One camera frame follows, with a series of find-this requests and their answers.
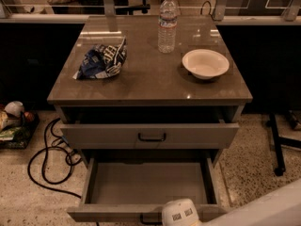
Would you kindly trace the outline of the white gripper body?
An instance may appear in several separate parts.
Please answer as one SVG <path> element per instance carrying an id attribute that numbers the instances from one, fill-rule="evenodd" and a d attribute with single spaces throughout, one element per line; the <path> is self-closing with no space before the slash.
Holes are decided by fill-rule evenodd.
<path id="1" fill-rule="evenodd" d="M 163 226 L 200 226 L 197 209 L 190 199 L 168 202 L 162 209 Z"/>

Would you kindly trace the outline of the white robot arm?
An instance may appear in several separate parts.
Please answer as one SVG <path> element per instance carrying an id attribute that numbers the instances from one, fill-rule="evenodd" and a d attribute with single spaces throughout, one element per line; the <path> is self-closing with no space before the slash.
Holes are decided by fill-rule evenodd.
<path id="1" fill-rule="evenodd" d="M 190 199 L 168 202 L 163 226 L 301 226 L 301 179 L 227 214 L 202 222 Z"/>

